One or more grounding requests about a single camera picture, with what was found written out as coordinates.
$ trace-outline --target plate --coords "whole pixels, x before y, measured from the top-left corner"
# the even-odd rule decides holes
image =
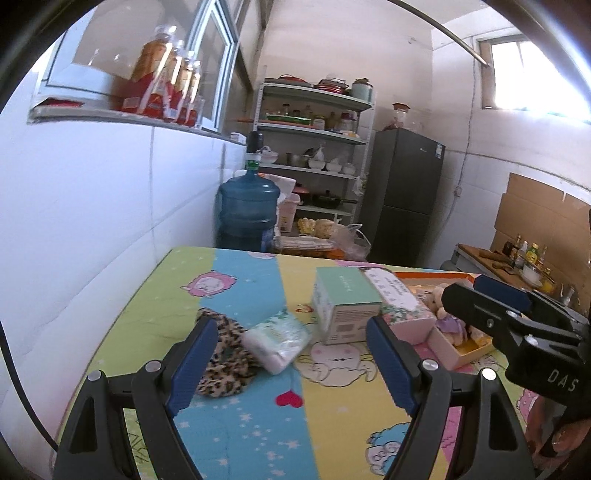
[[[541,288],[542,287],[542,282],[540,280],[538,280],[537,283],[533,283],[531,280],[525,278],[525,275],[523,274],[523,270],[519,270],[519,276],[521,277],[521,280],[523,280],[525,283],[527,283],[532,288]]]

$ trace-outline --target pot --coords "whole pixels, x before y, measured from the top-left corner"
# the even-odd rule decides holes
[[[320,208],[328,208],[330,210],[333,210],[337,208],[341,203],[358,203],[358,201],[341,199],[341,197],[331,195],[330,190],[326,190],[325,193],[317,193],[312,195],[312,205],[315,205]]]
[[[297,193],[300,196],[300,203],[299,205],[309,205],[312,195],[310,195],[310,191],[301,185],[301,183],[296,183],[294,189],[292,190],[293,193]]]
[[[285,160],[287,164],[292,167],[306,168],[308,166],[308,160],[303,158],[302,155],[297,155],[295,153],[286,153]]]

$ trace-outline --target red heart print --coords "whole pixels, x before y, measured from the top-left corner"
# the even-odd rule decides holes
[[[304,400],[293,390],[288,390],[281,395],[277,395],[275,403],[280,407],[291,405],[294,408],[300,408],[304,404]]]

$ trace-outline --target green box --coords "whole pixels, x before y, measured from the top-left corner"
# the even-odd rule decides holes
[[[367,321],[379,314],[382,298],[355,267],[316,268],[312,305],[327,345],[363,342]]]

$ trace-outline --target frying pan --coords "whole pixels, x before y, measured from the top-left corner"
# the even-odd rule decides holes
[[[312,205],[320,208],[328,208],[332,210],[337,208],[341,203],[358,203],[358,201],[342,199],[336,195],[331,195],[330,190],[312,195]]]

